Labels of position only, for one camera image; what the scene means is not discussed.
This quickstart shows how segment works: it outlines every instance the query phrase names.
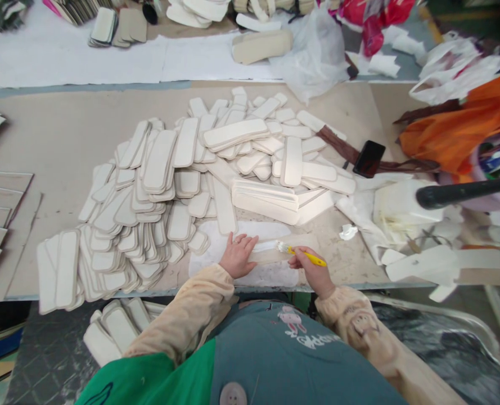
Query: child's hand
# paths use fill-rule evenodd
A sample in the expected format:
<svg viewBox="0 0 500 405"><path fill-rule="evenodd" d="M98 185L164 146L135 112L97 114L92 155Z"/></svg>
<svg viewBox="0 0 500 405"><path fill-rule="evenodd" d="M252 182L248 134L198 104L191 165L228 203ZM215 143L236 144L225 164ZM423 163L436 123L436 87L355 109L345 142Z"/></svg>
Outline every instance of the child's hand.
<svg viewBox="0 0 500 405"><path fill-rule="evenodd" d="M233 278L248 275L257 266L256 262L248 263L248 258L258 240L259 236L247 237L245 233L238 235L233 240L233 232L231 232L227 238L226 251L219 265Z"/></svg>
<svg viewBox="0 0 500 405"><path fill-rule="evenodd" d="M289 259L289 266L296 269L304 268L308 284L310 284L310 287L313 288L313 290L317 295L319 295L320 298L327 299L329 296L331 296L334 290L336 290L336 286L330 279L328 267L322 267L313 264L308 256L304 254L304 252L308 252L309 254L312 254L322 260L325 259L307 246L296 246L293 248L293 250L295 251L295 255L291 259Z"/></svg>

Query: work table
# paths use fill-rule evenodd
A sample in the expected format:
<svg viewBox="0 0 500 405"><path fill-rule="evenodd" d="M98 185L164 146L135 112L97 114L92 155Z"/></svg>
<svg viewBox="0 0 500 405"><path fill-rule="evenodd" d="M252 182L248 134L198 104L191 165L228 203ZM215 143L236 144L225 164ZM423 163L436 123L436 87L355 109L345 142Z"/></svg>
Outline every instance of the work table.
<svg viewBox="0 0 500 405"><path fill-rule="evenodd" d="M231 88L239 83L193 82L189 88L159 91L98 91L27 94L0 98L0 113L9 125L0 130L0 170L34 173L26 198L42 194L32 230L6 299L37 299L38 273L36 246L52 235L78 225L77 216L89 191L92 168L108 161L120 142L127 140L137 122L158 117L167 128L186 113L190 98L202 97L207 105L217 98L231 98ZM409 84L371 85L343 83L325 95L302 105L284 84L247 84L250 99L273 96L282 92L288 96L288 107L295 111L308 110L347 135L357 149L369 139L387 147L384 159L404 159L394 143L400 128L391 122L402 112L420 104L410 100ZM332 147L322 154L342 166L341 158ZM270 218L237 209L239 221L267 221ZM358 289L378 289L401 286L428 286L413 280L391 283L385 271L377 266L360 236L342 241L338 233L350 221L336 208L331 208L301 228L290 227L292 233L313 233L337 285ZM172 295L188 279L190 252L176 265L164 270L160 281L150 291L131 295ZM283 290L309 291L303 271L297 287ZM241 288L244 291L264 291L273 288Z"/></svg>

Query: black pipe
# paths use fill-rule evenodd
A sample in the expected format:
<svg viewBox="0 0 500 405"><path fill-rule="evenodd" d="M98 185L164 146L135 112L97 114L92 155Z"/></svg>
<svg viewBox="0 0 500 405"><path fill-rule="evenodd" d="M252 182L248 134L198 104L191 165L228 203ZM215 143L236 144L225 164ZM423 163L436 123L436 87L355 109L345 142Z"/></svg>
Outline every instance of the black pipe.
<svg viewBox="0 0 500 405"><path fill-rule="evenodd" d="M422 208L432 210L497 192L500 192L500 179L450 186L423 187L417 190L416 197Z"/></svg>

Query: pink fabric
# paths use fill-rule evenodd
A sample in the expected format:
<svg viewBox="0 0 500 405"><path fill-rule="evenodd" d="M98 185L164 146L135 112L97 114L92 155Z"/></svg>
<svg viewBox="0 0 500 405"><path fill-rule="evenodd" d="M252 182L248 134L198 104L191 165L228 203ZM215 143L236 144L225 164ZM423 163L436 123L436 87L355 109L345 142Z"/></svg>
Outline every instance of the pink fabric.
<svg viewBox="0 0 500 405"><path fill-rule="evenodd" d="M44 3L52 12L54 12L57 16L62 17L58 10L55 8L53 3L51 3L51 0L42 0L42 3Z"/></svg>

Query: mobile phone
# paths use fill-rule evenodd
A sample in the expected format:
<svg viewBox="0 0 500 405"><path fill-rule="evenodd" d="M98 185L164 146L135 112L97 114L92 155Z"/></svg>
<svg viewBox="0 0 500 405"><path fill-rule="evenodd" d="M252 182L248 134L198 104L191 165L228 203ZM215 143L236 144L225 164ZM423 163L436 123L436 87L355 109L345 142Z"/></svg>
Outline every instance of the mobile phone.
<svg viewBox="0 0 500 405"><path fill-rule="evenodd" d="M385 147L374 141L366 141L364 148L358 155L357 162L353 168L353 173L366 178L372 178L377 173L381 158L385 153Z"/></svg>

